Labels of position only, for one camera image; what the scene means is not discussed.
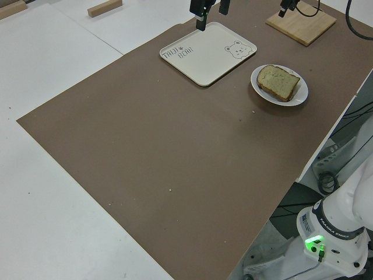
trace white table surface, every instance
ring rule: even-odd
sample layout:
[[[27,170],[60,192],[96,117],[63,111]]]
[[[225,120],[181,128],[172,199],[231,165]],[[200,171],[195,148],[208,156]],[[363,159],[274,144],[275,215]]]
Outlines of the white table surface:
[[[192,18],[189,0],[124,0],[89,18],[101,2],[36,0],[0,21],[1,279],[172,279],[16,122]],[[323,2],[343,10],[346,1]],[[373,2],[353,5],[365,5],[351,15],[373,26]]]

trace green indicator light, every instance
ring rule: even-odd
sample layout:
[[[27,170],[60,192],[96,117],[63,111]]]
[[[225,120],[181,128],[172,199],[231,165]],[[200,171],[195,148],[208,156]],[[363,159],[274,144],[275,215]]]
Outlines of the green indicator light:
[[[312,243],[312,242],[315,242],[315,241],[317,241],[317,240],[321,240],[321,239],[323,239],[324,237],[322,236],[322,235],[316,235],[316,236],[314,236],[314,237],[311,237],[311,238],[309,238],[309,239],[306,239],[306,240],[304,240],[306,243]]]

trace white rectangular tray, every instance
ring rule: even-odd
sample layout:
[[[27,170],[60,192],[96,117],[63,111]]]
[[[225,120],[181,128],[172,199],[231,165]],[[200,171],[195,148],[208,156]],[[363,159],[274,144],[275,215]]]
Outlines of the white rectangular tray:
[[[200,86],[209,86],[247,60],[256,45],[220,23],[207,24],[162,48],[160,56]]]

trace bear drawing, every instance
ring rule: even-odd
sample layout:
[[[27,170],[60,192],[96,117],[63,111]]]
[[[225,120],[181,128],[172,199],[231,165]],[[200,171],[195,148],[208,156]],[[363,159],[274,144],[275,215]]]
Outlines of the bear drawing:
[[[235,41],[233,45],[226,47],[226,51],[230,52],[234,58],[241,60],[252,53],[252,48],[240,41]]]

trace slice of bread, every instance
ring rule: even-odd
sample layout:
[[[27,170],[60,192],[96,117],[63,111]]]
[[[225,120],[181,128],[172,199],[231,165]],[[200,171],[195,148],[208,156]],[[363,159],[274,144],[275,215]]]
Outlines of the slice of bread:
[[[288,102],[293,98],[294,89],[299,80],[299,77],[278,66],[267,65],[259,72],[256,82],[265,92],[280,101]]]

